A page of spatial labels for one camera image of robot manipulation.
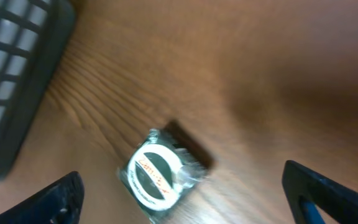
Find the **round sticker item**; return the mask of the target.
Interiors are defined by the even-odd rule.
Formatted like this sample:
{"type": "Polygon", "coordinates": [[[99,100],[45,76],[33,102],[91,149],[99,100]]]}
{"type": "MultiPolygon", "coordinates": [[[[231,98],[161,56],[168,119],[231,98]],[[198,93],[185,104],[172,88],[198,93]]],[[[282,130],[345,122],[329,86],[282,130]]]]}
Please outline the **round sticker item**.
{"type": "Polygon", "coordinates": [[[150,223],[163,223],[202,182],[209,165],[195,154],[197,145],[168,128],[150,129],[118,177],[150,223]]]}

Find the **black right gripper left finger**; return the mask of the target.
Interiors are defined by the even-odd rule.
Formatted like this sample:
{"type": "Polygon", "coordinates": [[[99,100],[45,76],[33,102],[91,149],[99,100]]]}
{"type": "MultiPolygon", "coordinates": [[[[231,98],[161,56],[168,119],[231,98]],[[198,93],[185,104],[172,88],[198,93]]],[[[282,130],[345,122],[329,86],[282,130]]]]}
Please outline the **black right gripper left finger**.
{"type": "Polygon", "coordinates": [[[72,171],[0,214],[0,224],[78,224],[84,197],[83,180],[72,171]]]}

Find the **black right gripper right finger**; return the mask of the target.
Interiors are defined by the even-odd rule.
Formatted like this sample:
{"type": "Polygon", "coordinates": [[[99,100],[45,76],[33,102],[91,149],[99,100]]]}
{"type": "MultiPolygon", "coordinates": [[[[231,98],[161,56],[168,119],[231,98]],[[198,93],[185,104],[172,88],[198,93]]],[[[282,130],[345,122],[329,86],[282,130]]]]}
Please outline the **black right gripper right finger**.
{"type": "Polygon", "coordinates": [[[295,223],[324,223],[317,208],[338,223],[358,223],[358,192],[293,160],[287,160],[282,186],[295,223]]]}

